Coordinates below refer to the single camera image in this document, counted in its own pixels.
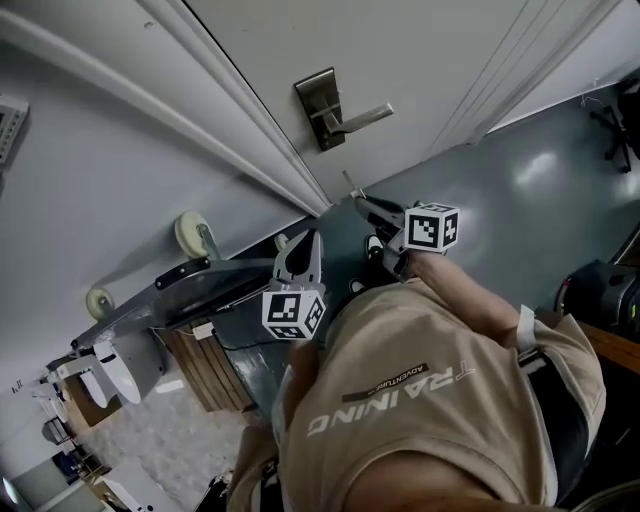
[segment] door lever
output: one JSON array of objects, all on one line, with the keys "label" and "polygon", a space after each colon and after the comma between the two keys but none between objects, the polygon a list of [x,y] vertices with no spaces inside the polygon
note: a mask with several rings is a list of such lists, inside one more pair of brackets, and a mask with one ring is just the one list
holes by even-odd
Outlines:
[{"label": "door lever", "polygon": [[340,94],[333,68],[305,78],[294,87],[322,151],[343,144],[346,133],[353,133],[393,114],[393,108],[386,103],[343,122]]},{"label": "door lever", "polygon": [[359,116],[353,117],[344,123],[338,123],[336,116],[333,112],[327,112],[322,117],[324,119],[325,124],[327,125],[327,129],[331,135],[344,134],[344,133],[353,133],[358,131],[365,126],[370,125],[371,123],[375,123],[380,119],[384,119],[387,116],[393,114],[393,108],[388,103],[384,105],[380,105],[369,112],[365,112],[364,114],[360,114]]}]

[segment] door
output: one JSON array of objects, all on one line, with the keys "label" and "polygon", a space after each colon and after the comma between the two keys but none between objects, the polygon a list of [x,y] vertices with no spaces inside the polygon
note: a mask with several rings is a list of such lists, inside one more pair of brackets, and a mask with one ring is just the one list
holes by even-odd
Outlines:
[{"label": "door", "polygon": [[[337,201],[343,169],[368,186],[490,127],[616,0],[186,2]],[[320,151],[293,85],[327,68],[343,120],[395,113]]]}]

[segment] beige t-shirt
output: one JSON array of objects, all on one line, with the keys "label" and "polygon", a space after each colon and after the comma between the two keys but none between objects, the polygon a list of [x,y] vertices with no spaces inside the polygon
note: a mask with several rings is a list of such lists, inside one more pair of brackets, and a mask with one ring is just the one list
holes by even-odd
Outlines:
[{"label": "beige t-shirt", "polygon": [[[563,361],[593,440],[605,404],[596,355],[571,317],[535,338]],[[516,349],[472,332],[422,281],[371,290],[333,323],[331,352],[281,447],[295,512],[339,512],[374,460],[413,450],[474,475],[501,499],[544,504],[555,477]]]}]

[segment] office chair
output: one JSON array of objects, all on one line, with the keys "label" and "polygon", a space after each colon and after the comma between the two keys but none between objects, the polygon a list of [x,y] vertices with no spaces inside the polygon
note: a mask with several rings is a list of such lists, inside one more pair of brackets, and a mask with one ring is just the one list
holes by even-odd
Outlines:
[{"label": "office chair", "polygon": [[595,119],[602,126],[613,133],[613,143],[609,150],[604,154],[605,160],[613,160],[618,149],[622,149],[625,164],[620,172],[627,173],[631,171],[631,160],[629,158],[629,149],[631,148],[640,158],[640,91],[637,90],[638,81],[627,85],[623,91],[631,88],[636,89],[635,92],[623,92],[618,97],[618,110],[622,116],[622,121],[618,121],[618,116],[613,108],[609,105],[604,108],[604,114],[591,112],[590,117]]}]

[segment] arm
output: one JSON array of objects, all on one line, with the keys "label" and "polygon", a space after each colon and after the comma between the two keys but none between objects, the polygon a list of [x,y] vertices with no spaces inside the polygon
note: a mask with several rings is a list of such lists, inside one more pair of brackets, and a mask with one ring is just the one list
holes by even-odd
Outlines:
[{"label": "arm", "polygon": [[469,328],[511,346],[520,314],[441,254],[411,251],[410,272],[422,279]]},{"label": "arm", "polygon": [[293,379],[284,395],[283,410],[285,428],[288,430],[298,405],[318,378],[320,361],[314,341],[294,341],[289,350],[289,364]]}]

